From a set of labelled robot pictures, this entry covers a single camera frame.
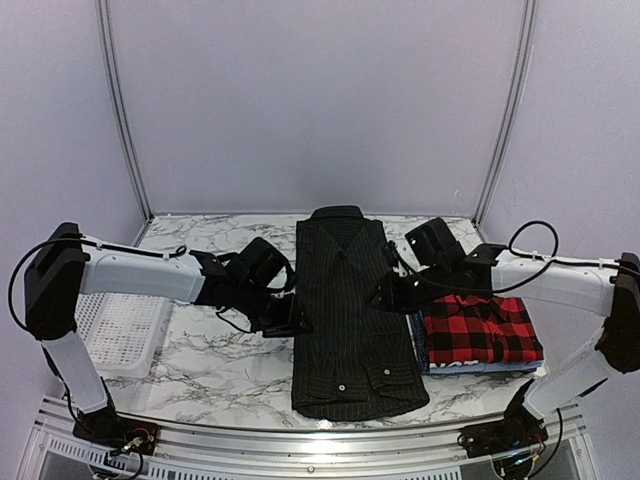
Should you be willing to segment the black pinstriped long sleeve shirt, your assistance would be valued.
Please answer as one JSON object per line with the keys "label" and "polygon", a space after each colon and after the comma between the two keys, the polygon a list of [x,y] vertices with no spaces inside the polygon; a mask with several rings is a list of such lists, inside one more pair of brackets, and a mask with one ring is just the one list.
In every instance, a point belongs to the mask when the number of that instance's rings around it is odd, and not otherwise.
{"label": "black pinstriped long sleeve shirt", "polygon": [[304,417],[360,422],[430,401],[404,315],[370,304],[390,271],[386,243],[357,206],[322,207],[296,225],[296,298],[314,328],[294,341],[291,403]]}

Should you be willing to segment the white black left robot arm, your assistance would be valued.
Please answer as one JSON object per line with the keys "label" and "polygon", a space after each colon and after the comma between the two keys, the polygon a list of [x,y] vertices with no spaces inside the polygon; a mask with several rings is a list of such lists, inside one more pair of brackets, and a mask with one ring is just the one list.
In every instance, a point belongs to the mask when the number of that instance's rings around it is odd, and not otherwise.
{"label": "white black left robot arm", "polygon": [[266,338],[308,334],[289,260],[263,238],[222,255],[110,244],[63,223],[32,247],[9,282],[21,285],[15,323],[41,345],[62,381],[77,438],[125,450],[153,445],[155,424],[122,417],[105,376],[142,377],[171,302],[236,311]]}

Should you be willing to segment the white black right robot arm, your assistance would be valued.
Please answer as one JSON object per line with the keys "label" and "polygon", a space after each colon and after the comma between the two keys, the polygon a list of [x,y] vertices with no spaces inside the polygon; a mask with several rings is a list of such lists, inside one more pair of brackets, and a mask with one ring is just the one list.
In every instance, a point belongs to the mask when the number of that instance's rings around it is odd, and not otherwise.
{"label": "white black right robot arm", "polygon": [[465,252],[445,222],[436,218],[407,234],[418,260],[413,268],[394,243],[383,255],[390,265],[376,283],[371,304],[382,311],[413,313],[449,295],[483,299],[515,297],[549,309],[598,317],[595,333],[557,368],[521,386],[497,421],[462,429],[469,454],[532,444],[547,437],[544,422],[571,400],[607,380],[639,369],[639,258],[563,257],[522,251],[513,242],[481,243]]}

